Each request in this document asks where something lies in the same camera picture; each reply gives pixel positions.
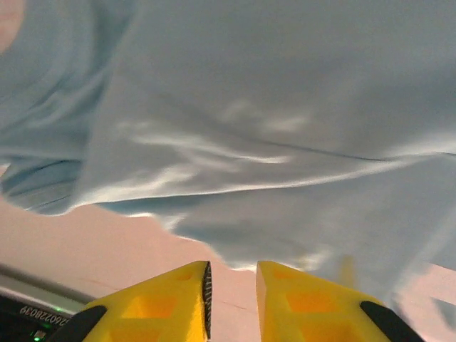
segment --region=printed serial number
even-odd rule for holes
[[[65,323],[68,322],[68,319],[64,317],[53,315],[52,313],[46,311],[31,308],[30,306],[23,307],[19,312],[23,315],[39,319],[40,321],[44,321],[46,323],[51,324],[58,324],[59,326],[64,326]]]

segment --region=blue cloth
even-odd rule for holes
[[[1,179],[40,214],[155,214],[235,267],[387,296],[455,267],[456,2],[29,1],[0,56]]]

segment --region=light blue fabric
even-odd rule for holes
[[[10,203],[155,214],[235,267],[352,254],[383,298],[456,259],[456,2],[28,4],[0,56]]]

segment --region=skin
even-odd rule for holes
[[[0,53],[14,42],[24,21],[26,0],[0,0]]]

